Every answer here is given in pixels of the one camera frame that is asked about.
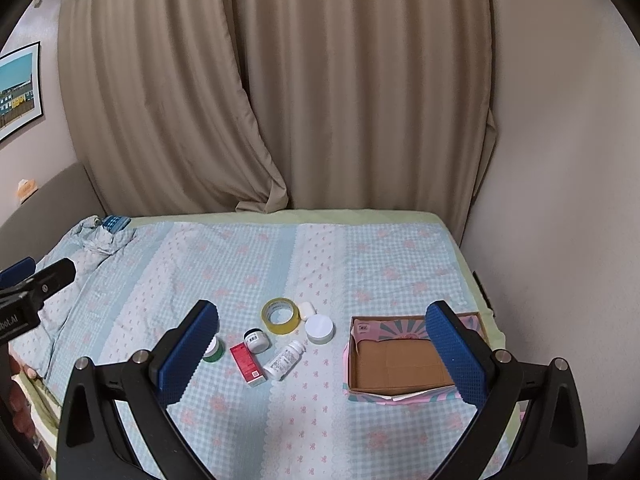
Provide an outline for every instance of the silver bolt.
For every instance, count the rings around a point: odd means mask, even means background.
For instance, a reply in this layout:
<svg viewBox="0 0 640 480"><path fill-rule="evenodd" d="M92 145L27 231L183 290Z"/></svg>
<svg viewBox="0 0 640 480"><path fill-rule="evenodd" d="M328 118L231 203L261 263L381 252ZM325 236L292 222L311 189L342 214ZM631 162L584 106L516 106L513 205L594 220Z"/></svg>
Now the silver bolt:
<svg viewBox="0 0 640 480"><path fill-rule="evenodd" d="M498 359L499 363L508 363L511 361L511 354L506 350L496 350L495 358Z"/></svg>
<svg viewBox="0 0 640 480"><path fill-rule="evenodd" d="M140 364L149 359L149 352L147 350L138 350L131 358L133 362Z"/></svg>
<svg viewBox="0 0 640 480"><path fill-rule="evenodd" d="M88 357L81 357L76 361L76 368L78 370L84 370L85 368L87 368L89 365L89 358Z"/></svg>
<svg viewBox="0 0 640 480"><path fill-rule="evenodd" d="M562 371L567 370L567 368L569 367L569 363L564 359L562 359L561 357L556 358L554 360L554 364L556 365L556 368L558 370L562 370Z"/></svg>

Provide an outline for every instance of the brown cardboard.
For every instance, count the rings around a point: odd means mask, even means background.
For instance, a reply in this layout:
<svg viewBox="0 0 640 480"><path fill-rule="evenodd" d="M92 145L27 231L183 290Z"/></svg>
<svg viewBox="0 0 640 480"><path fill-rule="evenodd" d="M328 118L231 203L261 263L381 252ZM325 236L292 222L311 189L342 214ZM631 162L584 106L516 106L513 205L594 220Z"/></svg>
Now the brown cardboard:
<svg viewBox="0 0 640 480"><path fill-rule="evenodd" d="M486 330L477 312L458 314L476 316L482 337ZM424 316L356 316L355 319L388 321L394 319L422 320ZM348 386L354 392L383 396L400 396L443 386L453 381L433 343L424 339L393 339L389 341L360 341L356 344L352 335L349 342Z"/></svg>

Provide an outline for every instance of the red box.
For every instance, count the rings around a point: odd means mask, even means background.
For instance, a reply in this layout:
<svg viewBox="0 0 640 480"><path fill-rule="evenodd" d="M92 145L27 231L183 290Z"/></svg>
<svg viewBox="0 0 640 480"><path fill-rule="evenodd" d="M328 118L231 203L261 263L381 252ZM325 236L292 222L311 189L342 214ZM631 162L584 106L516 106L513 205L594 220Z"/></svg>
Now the red box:
<svg viewBox="0 0 640 480"><path fill-rule="evenodd" d="M231 347L231 355L234 357L244 380L249 386L257 386L267 380L264 372L254 360L254 355L244 343Z"/></svg>

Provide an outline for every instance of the white pill bottle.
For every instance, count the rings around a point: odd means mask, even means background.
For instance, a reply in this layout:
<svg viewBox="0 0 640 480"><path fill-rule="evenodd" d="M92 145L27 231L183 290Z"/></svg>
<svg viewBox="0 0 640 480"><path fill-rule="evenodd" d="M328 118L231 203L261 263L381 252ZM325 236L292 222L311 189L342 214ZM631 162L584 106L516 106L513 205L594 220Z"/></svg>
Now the white pill bottle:
<svg viewBox="0 0 640 480"><path fill-rule="evenodd" d="M292 341L280 350L263 368L267 377L279 381L300 361L305 346L300 341Z"/></svg>

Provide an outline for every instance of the yellow tape roll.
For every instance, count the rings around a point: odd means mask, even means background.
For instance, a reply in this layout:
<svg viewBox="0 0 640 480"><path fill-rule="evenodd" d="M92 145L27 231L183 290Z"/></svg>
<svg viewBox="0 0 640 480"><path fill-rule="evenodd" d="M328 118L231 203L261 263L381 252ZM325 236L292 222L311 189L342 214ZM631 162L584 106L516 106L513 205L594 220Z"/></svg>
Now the yellow tape roll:
<svg viewBox="0 0 640 480"><path fill-rule="evenodd" d="M284 323L271 322L271 316L277 310L286 309L291 312L291 318ZM293 332L300 323L300 311L293 301L287 298L276 298L268 301L262 308L262 322L265 324L269 332L277 335L285 335Z"/></svg>

